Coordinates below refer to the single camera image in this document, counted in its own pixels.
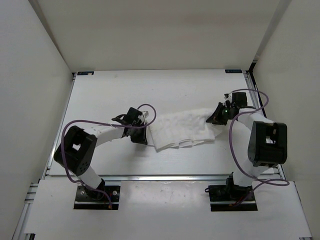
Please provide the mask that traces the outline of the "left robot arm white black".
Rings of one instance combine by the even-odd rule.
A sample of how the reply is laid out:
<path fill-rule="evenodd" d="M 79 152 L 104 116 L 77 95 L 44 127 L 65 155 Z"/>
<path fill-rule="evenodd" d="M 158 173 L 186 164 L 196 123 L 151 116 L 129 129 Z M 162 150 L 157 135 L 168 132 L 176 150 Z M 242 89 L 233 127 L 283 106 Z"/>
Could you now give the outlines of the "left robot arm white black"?
<path fill-rule="evenodd" d="M 73 125 L 63 131 L 53 158 L 64 168 L 70 182 L 81 184 L 93 200 L 108 199 L 105 181 L 91 167 L 95 149 L 125 137 L 129 137 L 133 143 L 146 145 L 147 125 L 139 119 L 127 125 L 105 124 L 87 129 Z"/>

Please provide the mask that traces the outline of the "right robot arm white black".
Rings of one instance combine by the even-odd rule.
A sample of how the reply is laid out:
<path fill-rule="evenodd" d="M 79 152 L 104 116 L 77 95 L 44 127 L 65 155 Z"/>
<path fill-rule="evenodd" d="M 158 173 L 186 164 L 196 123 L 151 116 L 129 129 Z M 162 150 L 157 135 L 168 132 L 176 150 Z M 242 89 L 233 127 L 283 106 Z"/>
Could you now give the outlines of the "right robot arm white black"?
<path fill-rule="evenodd" d="M 220 102 L 206 122 L 225 126 L 228 121 L 242 123 L 250 130 L 247 158 L 237 160 L 237 170 L 232 172 L 224 185 L 210 185 L 205 189 L 212 201 L 245 201 L 253 195 L 252 183 L 281 186 L 280 180 L 262 180 L 259 176 L 266 170 L 284 164 L 287 160 L 288 129 L 281 122 L 267 119 L 245 101 Z"/>

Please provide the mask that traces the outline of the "white pleated skirt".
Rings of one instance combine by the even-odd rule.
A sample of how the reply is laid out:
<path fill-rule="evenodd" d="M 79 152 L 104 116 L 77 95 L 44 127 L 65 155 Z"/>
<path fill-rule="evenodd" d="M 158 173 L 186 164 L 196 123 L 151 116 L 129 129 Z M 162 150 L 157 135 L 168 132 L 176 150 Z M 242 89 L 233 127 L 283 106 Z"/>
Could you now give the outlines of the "white pleated skirt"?
<path fill-rule="evenodd" d="M 147 145 L 159 152 L 214 142 L 226 127 L 206 122 L 212 113 L 211 108 L 198 108 L 158 115 L 147 127 Z"/>

